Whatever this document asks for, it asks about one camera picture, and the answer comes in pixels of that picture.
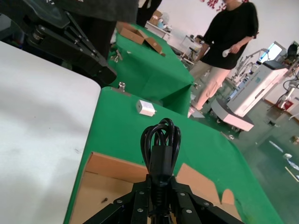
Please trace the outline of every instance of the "hand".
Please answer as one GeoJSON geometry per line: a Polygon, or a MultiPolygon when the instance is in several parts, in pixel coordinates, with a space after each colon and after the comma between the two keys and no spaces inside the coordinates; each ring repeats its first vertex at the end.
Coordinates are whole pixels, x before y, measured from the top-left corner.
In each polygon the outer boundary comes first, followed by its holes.
{"type": "Polygon", "coordinates": [[[238,43],[234,44],[231,48],[230,48],[230,52],[233,53],[233,54],[236,54],[239,52],[240,48],[242,46],[238,43]]]}

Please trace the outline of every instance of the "black robotic arm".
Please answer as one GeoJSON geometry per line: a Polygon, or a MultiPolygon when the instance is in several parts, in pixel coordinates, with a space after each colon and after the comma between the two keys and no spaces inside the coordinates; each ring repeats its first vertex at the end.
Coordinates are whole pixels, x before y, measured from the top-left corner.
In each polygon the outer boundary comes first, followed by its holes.
{"type": "Polygon", "coordinates": [[[0,13],[27,35],[27,42],[82,68],[97,83],[110,84],[116,73],[68,12],[45,0],[0,0],[0,13]]]}

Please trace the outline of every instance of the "coiled cable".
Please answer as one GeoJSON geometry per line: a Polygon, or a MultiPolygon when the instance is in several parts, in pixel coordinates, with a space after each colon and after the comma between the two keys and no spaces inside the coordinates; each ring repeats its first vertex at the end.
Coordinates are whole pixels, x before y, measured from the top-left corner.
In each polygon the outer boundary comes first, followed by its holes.
{"type": "Polygon", "coordinates": [[[174,170],[179,148],[181,144],[181,131],[177,126],[174,126],[173,122],[169,118],[164,118],[159,124],[147,127],[140,140],[140,148],[143,160],[145,162],[148,172],[150,172],[150,156],[151,156],[151,144],[152,137],[154,137],[154,145],[158,146],[171,146],[172,157],[171,157],[171,169],[174,170]]]}

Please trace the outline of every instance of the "woman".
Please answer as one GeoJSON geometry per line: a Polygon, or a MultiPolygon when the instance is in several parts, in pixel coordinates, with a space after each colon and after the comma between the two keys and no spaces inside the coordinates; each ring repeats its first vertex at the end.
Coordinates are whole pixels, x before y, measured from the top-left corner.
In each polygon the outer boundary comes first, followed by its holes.
{"type": "Polygon", "coordinates": [[[201,110],[222,85],[230,71],[237,65],[247,44],[258,33],[256,7],[251,2],[224,0],[226,9],[218,13],[204,36],[205,43],[190,73],[195,79],[210,70],[205,89],[192,101],[188,117],[195,110],[201,110]],[[223,51],[229,49],[229,55],[223,57],[223,51]]]}

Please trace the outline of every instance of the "monitor screen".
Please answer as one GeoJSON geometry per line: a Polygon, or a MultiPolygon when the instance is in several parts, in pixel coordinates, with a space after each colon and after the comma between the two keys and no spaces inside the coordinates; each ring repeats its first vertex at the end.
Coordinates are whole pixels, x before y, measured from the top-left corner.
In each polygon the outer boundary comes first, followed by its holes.
{"type": "Polygon", "coordinates": [[[271,46],[268,48],[269,53],[264,53],[259,61],[261,63],[264,63],[266,61],[270,61],[270,60],[274,60],[279,54],[280,52],[283,50],[284,48],[281,47],[278,43],[274,42],[273,44],[271,44],[271,46]]]}

